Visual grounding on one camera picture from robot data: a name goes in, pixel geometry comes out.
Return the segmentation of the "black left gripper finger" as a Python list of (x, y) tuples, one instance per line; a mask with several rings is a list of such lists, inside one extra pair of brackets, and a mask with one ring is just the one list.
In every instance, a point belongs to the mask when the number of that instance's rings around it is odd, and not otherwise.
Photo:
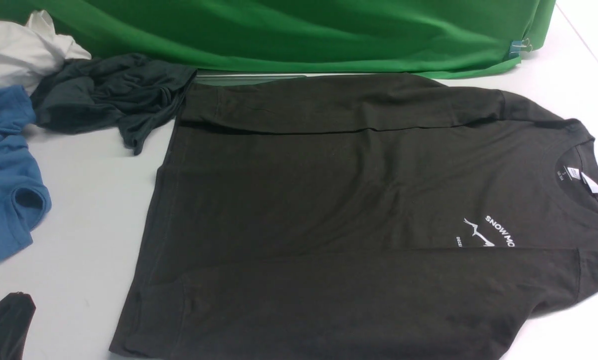
[(21, 360), (36, 307), (29, 294), (11, 292), (0, 300), (0, 360)]

